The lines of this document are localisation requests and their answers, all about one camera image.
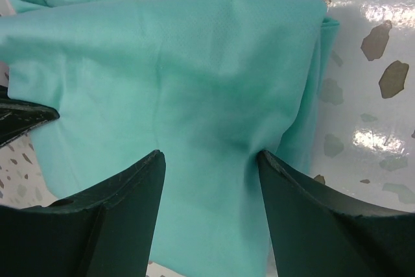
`dark green plastic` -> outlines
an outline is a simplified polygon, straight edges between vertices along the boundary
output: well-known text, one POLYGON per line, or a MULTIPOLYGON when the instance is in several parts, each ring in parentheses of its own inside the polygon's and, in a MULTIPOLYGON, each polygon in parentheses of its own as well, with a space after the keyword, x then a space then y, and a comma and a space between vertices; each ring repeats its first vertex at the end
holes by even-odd
POLYGON ((59 114, 54 108, 9 99, 7 88, 0 86, 0 148, 58 118, 59 114))
POLYGON ((415 214, 369 204, 257 157, 279 277, 413 277, 415 214))
POLYGON ((154 151, 49 207, 0 207, 4 277, 145 277, 165 174, 154 151))

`fabric fold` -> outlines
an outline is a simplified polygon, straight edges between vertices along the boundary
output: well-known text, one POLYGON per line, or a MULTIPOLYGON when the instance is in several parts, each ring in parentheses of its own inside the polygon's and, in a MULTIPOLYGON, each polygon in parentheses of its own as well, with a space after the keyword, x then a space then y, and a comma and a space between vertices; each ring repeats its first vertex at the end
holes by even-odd
POLYGON ((255 156, 307 173, 338 29, 323 0, 10 2, 8 94, 61 116, 31 136, 49 190, 67 197, 161 150, 151 260, 185 276, 265 276, 255 156))

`brown speckle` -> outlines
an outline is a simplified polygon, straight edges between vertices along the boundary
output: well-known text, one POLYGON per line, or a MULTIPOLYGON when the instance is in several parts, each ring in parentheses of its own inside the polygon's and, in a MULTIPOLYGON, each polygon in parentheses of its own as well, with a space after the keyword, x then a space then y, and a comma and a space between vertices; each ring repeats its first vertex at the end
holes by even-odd
POLYGON ((369 61, 376 60, 383 56, 389 40, 389 31, 392 29, 392 22, 387 20, 374 27, 370 34, 363 39, 361 49, 369 61))
POLYGON ((334 134, 326 134, 324 137, 324 154, 327 157, 334 158, 344 150, 344 144, 340 138, 334 134))
POLYGON ((18 195, 23 198, 26 195, 26 192, 27 192, 26 186, 19 184, 18 189, 17 189, 18 195))
POLYGON ((382 169, 392 172, 408 167, 408 158, 406 156, 389 155, 379 162, 379 165, 382 169))
POLYGON ((331 78, 323 80, 320 92, 320 100, 333 105, 340 105, 344 102, 343 89, 338 86, 337 81, 331 78))
POLYGON ((326 180, 325 180, 324 176, 322 176, 322 175, 316 175, 314 177, 314 180, 321 183, 321 184, 323 184, 323 185, 326 184, 326 180))
POLYGON ((397 194, 403 204, 415 204, 415 193, 403 184, 386 183, 382 190, 397 194))
POLYGON ((35 196, 36 196, 36 199, 38 200, 38 201, 41 201, 42 200, 42 194, 40 193, 40 190, 36 187, 35 189, 34 189, 34 194, 35 194, 35 196))
POLYGON ((377 121, 377 117, 372 116, 370 114, 367 113, 363 113, 361 114, 361 119, 364 123, 373 123, 374 121, 377 121))
POLYGON ((327 6, 331 5, 331 0, 324 0, 327 6))
POLYGON ((405 88, 409 65, 400 61, 390 64, 379 81, 381 95, 384 99, 390 99, 405 88))
POLYGON ((31 160, 29 159, 29 157, 27 157, 27 155, 26 155, 25 153, 23 153, 23 154, 22 154, 22 156, 23 156, 23 158, 24 158, 27 162, 29 162, 30 164, 33 164, 33 163, 31 162, 31 160))
POLYGON ((336 51, 332 51, 331 52, 331 58, 333 59, 333 61, 335 61, 335 63, 337 64, 338 67, 342 67, 343 66, 343 60, 342 58, 336 53, 336 51))

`teal shirt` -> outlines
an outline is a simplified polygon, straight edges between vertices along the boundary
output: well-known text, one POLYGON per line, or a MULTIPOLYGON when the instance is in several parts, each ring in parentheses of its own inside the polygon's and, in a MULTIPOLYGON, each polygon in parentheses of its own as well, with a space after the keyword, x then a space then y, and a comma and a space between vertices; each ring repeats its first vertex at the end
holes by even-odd
POLYGON ((269 149, 308 171, 338 29, 325 3, 10 2, 19 14, 0 19, 9 96, 61 115, 31 136, 50 191, 72 195, 159 149, 151 259, 189 277, 264 277, 255 156, 269 149))

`terrazzo surface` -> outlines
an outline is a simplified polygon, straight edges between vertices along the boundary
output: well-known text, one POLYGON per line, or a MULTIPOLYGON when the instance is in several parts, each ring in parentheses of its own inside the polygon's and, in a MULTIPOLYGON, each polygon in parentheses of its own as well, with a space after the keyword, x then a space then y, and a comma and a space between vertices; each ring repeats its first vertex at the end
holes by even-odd
MULTIPOLYGON (((366 202, 415 211, 415 0, 325 1, 341 30, 322 84, 311 176, 366 202)), ((7 0, 0 14, 13 14, 7 0)), ((54 200, 29 136, 0 150, 0 204, 54 200)), ((268 276, 276 276, 271 259, 268 276)), ((150 262, 147 276, 179 275, 150 262)))

